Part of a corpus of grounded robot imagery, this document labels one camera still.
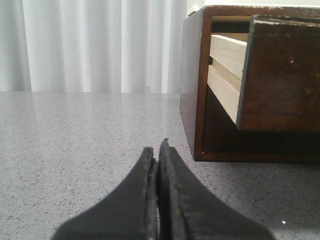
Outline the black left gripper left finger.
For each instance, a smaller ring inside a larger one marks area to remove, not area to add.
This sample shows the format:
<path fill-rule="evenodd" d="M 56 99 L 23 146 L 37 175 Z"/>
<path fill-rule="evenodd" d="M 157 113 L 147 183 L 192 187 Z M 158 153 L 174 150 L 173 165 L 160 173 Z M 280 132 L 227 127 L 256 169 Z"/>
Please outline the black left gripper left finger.
<path fill-rule="evenodd" d="M 143 149 L 126 178 L 106 198 L 63 223 L 54 240 L 156 240 L 158 163 Z"/>

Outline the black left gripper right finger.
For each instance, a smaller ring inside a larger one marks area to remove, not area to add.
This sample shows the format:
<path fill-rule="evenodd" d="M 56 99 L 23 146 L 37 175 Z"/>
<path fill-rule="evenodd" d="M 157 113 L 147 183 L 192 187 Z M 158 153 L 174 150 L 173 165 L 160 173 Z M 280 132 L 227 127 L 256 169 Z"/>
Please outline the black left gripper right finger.
<path fill-rule="evenodd" d="M 157 173 L 160 239 L 272 240 L 268 229 L 233 210 L 195 177 L 164 139 Z"/>

